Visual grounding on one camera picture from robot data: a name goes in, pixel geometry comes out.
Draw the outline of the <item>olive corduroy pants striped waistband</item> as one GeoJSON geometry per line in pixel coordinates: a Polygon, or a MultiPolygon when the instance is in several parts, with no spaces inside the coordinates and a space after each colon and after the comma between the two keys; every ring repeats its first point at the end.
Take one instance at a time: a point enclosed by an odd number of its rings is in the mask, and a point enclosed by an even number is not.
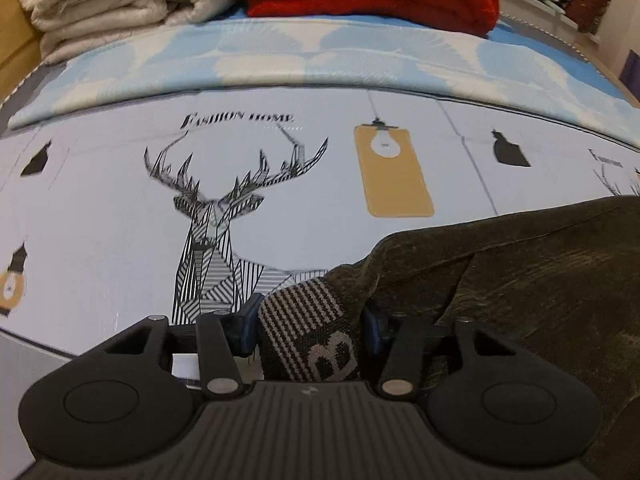
{"type": "Polygon", "coordinates": [[[602,406],[587,465],[603,479],[638,477],[637,197],[385,237],[366,258],[267,297],[258,325],[265,378],[360,378],[367,307],[439,327],[470,318],[574,375],[602,406]]]}

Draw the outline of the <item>light blue white blanket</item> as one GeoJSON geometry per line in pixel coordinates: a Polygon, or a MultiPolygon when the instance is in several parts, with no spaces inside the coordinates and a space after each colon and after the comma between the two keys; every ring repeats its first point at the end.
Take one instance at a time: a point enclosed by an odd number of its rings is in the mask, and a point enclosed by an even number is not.
{"type": "Polygon", "coordinates": [[[376,16],[247,18],[144,32],[33,70],[4,128],[101,105],[224,88],[347,87],[486,104],[630,145],[639,112],[593,67],[499,24],[487,38],[376,16]]]}

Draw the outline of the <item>purple box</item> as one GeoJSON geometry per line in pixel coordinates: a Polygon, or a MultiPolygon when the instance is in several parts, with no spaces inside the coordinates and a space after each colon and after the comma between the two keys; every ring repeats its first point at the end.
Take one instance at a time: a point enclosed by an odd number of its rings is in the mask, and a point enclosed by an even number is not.
{"type": "Polygon", "coordinates": [[[620,81],[637,100],[640,100],[640,55],[634,50],[630,50],[627,55],[620,72],[620,81]]]}

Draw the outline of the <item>grey printed bed sheet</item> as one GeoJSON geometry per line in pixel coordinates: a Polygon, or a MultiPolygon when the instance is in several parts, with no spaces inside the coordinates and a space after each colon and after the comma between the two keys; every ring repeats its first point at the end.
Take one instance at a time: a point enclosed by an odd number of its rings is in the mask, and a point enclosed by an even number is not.
{"type": "Polygon", "coordinates": [[[594,94],[266,87],[2,108],[1,330],[67,359],[231,309],[387,235],[639,194],[639,113],[594,94]]]}

